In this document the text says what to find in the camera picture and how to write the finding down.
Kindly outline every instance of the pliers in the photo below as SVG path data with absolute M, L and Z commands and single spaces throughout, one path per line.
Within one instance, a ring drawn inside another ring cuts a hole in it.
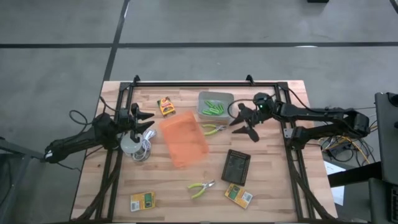
M 205 136 L 209 136 L 212 134 L 216 134 L 218 131 L 222 131 L 226 129 L 225 125 L 215 125 L 215 124 L 204 124 L 202 125 L 204 128 L 214 128 L 212 131 L 205 132 Z
M 206 188 L 213 186 L 215 183 L 216 183 L 215 180 L 211 180 L 210 182 L 207 182 L 207 183 L 197 183 L 197 184 L 189 185 L 188 189 L 191 189 L 193 187 L 203 187 L 197 194 L 192 195 L 191 198 L 194 199 L 194 198 L 201 196 L 205 192 Z

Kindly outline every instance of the yellow box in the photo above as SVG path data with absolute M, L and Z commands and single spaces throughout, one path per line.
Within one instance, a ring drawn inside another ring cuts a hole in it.
M 245 191 L 242 187 L 230 184 L 225 196 L 237 203 L 240 207 L 246 209 L 253 198 L 249 192 Z
M 155 192 L 145 192 L 130 196 L 130 211 L 136 212 L 155 207 Z

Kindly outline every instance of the wooden table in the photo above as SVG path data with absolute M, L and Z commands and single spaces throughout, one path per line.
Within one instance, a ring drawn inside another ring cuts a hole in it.
M 120 82 L 105 82 L 101 96 L 110 106 L 116 106 Z M 288 81 L 289 87 L 308 105 L 308 97 L 303 81 Z M 213 136 L 206 137 L 210 153 L 198 164 L 175 168 L 171 162 L 162 132 L 158 129 L 162 117 L 156 101 L 169 96 L 176 106 L 177 114 L 189 110 L 195 111 L 198 94 L 201 91 L 220 91 L 232 93 L 235 99 L 253 98 L 259 91 L 274 94 L 267 87 L 145 87 L 134 88 L 133 102 L 138 103 L 141 111 L 154 113 L 152 129 L 157 130 L 152 143 L 152 154 L 144 162 L 135 162 L 123 155 L 122 170 L 119 178 L 118 196 L 114 210 L 114 222 L 287 222 L 295 221 L 296 214 L 289 170 L 281 134 L 280 123 L 274 119 L 256 126 L 260 141 L 252 142 L 247 135 L 231 134 L 237 125 Z M 300 105 L 291 95 L 292 103 Z M 97 114 L 103 105 L 99 103 Z M 197 115 L 198 122 L 204 123 Z M 312 122 L 300 121 L 298 125 L 311 127 Z M 249 173 L 244 187 L 253 194 L 248 208 L 242 209 L 224 196 L 229 183 L 221 180 L 221 173 L 228 149 L 234 149 L 251 155 Z M 106 151 L 99 150 L 88 157 L 84 163 L 72 218 L 78 217 L 90 204 L 100 189 Z M 308 145 L 303 157 L 310 182 L 310 188 L 328 212 L 336 217 L 331 190 L 326 176 L 322 155 L 318 146 Z M 196 200 L 190 199 L 194 190 L 188 190 L 192 183 L 215 179 L 216 184 L 207 189 Z M 130 212 L 130 195 L 155 191 L 156 208 Z M 300 194 L 305 210 L 303 193 Z M 105 199 L 103 216 L 108 211 Z

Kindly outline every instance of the orange plastic basket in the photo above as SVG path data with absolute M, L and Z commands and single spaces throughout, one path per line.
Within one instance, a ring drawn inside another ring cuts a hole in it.
M 192 111 L 174 115 L 159 124 L 175 167 L 206 157 L 209 147 Z

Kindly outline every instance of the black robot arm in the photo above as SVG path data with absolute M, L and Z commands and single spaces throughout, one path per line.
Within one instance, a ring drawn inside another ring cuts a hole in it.
M 83 151 L 91 147 L 102 145 L 105 149 L 116 149 L 119 146 L 118 134 L 131 131 L 131 139 L 139 141 L 137 134 L 142 134 L 154 121 L 138 123 L 152 117 L 152 113 L 139 111 L 136 103 L 131 105 L 131 114 L 127 111 L 116 111 L 118 120 L 114 121 L 107 113 L 98 115 L 92 122 L 91 128 L 76 136 L 54 140 L 45 148 L 44 161 L 57 163 L 70 154 Z
M 369 118 L 351 108 L 346 110 L 341 108 L 298 108 L 292 104 L 274 101 L 266 93 L 257 93 L 253 98 L 253 103 L 256 105 L 255 110 L 240 103 L 238 117 L 230 126 L 245 121 L 247 125 L 233 133 L 248 134 L 254 142 L 259 140 L 259 136 L 253 127 L 270 118 L 287 123 L 298 120 L 331 123 L 315 128 L 285 129 L 284 136 L 287 138 L 288 147 L 292 149 L 303 149 L 310 139 L 336 135 L 363 138 L 370 133 Z

